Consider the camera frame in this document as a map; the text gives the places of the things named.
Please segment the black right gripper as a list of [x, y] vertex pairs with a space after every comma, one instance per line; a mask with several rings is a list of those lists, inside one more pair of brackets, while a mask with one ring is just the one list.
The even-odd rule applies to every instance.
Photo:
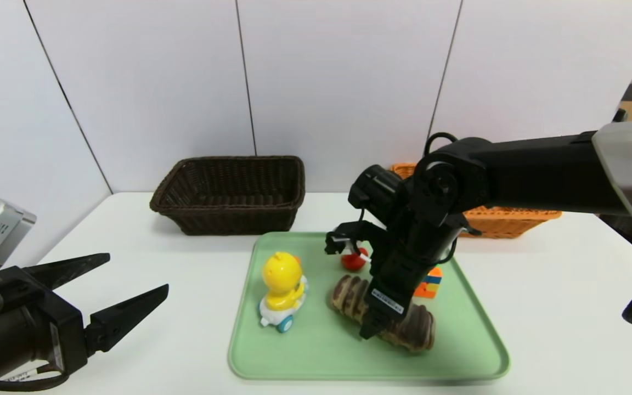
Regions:
[[438, 253], [415, 253], [401, 246], [369, 245], [370, 285], [364, 300], [359, 337], [368, 340], [390, 323], [399, 322], [409, 310], [413, 294], [436, 265]]

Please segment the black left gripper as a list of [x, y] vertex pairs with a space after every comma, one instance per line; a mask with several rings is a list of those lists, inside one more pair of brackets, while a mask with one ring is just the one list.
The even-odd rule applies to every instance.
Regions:
[[91, 314], [83, 330], [80, 310], [54, 290], [109, 260], [110, 253], [94, 253], [0, 270], [0, 377], [33, 360], [75, 371], [86, 352], [111, 350], [168, 297], [169, 285], [162, 285]]

